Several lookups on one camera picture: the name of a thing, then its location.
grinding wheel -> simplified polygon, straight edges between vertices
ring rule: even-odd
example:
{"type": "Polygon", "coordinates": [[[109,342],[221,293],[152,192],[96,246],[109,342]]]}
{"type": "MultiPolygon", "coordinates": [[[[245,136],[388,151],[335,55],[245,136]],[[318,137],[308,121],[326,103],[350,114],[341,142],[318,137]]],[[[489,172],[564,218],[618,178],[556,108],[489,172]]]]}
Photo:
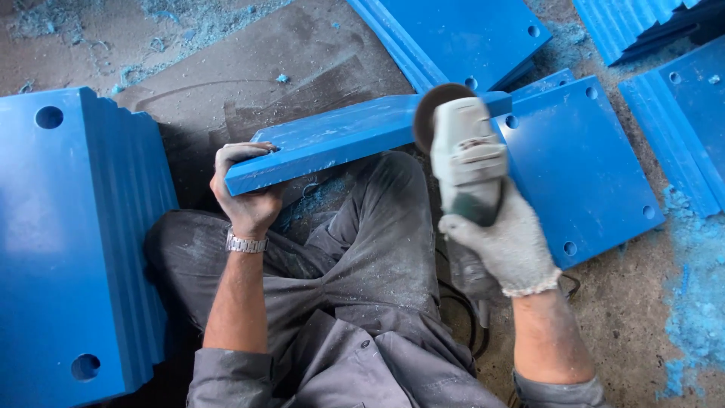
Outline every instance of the grinding wheel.
{"type": "Polygon", "coordinates": [[[460,83],[444,83],[431,89],[423,95],[423,98],[415,109],[413,117],[413,136],[418,149],[427,155],[431,154],[433,137],[436,132],[436,124],[433,121],[433,114],[436,108],[446,102],[455,101],[461,98],[475,97],[476,94],[465,85],[460,83]]]}

gray work pants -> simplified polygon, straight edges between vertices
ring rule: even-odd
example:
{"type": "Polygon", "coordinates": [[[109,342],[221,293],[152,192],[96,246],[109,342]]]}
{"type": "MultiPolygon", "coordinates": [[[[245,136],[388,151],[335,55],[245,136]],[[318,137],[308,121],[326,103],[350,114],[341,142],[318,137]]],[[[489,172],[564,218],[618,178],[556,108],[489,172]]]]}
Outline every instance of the gray work pants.
{"type": "MultiPolygon", "coordinates": [[[[316,309],[393,305],[439,322],[434,231],[420,163],[403,152],[368,159],[336,215],[304,245],[274,232],[264,257],[269,353],[276,361],[316,309]]],[[[230,224],[217,214],[166,213],[144,243],[167,309],[204,330],[227,261],[230,224]]]]}

hole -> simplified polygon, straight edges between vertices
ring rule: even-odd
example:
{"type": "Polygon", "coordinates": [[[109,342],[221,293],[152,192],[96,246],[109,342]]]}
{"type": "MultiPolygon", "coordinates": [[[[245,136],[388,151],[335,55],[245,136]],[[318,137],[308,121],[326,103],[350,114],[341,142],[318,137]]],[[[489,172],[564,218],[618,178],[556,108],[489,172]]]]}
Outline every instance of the hole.
{"type": "Polygon", "coordinates": [[[647,217],[647,219],[653,219],[655,218],[655,209],[648,205],[645,205],[642,208],[642,214],[647,217]]]}
{"type": "Polygon", "coordinates": [[[574,256],[576,254],[576,244],[571,241],[566,241],[564,243],[564,252],[566,255],[574,256]]]}
{"type": "Polygon", "coordinates": [[[63,111],[55,106],[46,106],[36,113],[36,124],[44,129],[55,129],[63,123],[63,111]]]}
{"type": "Polygon", "coordinates": [[[592,88],[591,86],[589,88],[587,88],[587,90],[585,92],[587,93],[587,97],[589,97],[589,99],[596,99],[597,96],[599,96],[599,93],[597,92],[597,90],[592,88]]]}
{"type": "Polygon", "coordinates": [[[678,73],[671,72],[670,73],[670,82],[671,83],[680,83],[680,82],[682,82],[682,77],[678,73]]]}
{"type": "Polygon", "coordinates": [[[529,26],[529,35],[536,38],[538,37],[542,32],[539,30],[539,28],[535,25],[529,26]]]}
{"type": "Polygon", "coordinates": [[[78,381],[90,381],[98,375],[101,360],[93,354],[81,354],[70,365],[70,373],[78,381]]]}
{"type": "Polygon", "coordinates": [[[479,87],[479,82],[473,76],[466,78],[464,84],[474,91],[479,87]]]}
{"type": "Polygon", "coordinates": [[[518,118],[514,115],[509,115],[506,117],[506,126],[510,129],[518,128],[518,118]]]}

person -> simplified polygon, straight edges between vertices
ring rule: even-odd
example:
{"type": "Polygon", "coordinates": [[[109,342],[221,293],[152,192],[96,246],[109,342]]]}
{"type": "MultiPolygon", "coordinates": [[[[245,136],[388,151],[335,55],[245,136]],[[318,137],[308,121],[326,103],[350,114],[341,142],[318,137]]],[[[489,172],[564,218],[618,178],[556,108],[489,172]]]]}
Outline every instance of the person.
{"type": "MultiPolygon", "coordinates": [[[[210,186],[227,217],[171,211],[146,237],[170,315],[181,310],[204,333],[188,405],[506,407],[441,322],[417,160],[367,158],[340,209],[298,245],[268,230],[283,185],[231,197],[224,183],[234,163],[274,150],[225,145],[210,186]],[[232,235],[258,243],[229,251],[232,235]]],[[[478,254],[511,297],[515,389],[532,408],[606,407],[538,219],[511,181],[503,191],[493,227],[447,215],[439,228],[478,254]]]]}

metal watch band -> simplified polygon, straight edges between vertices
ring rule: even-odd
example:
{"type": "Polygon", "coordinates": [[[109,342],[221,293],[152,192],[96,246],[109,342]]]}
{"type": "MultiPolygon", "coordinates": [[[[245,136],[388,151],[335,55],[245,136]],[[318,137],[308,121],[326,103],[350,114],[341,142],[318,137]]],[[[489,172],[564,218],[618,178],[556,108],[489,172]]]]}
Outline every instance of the metal watch band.
{"type": "Polygon", "coordinates": [[[234,236],[234,231],[227,232],[227,250],[245,253],[259,253],[267,250],[269,239],[263,241],[243,240],[234,236]]]}

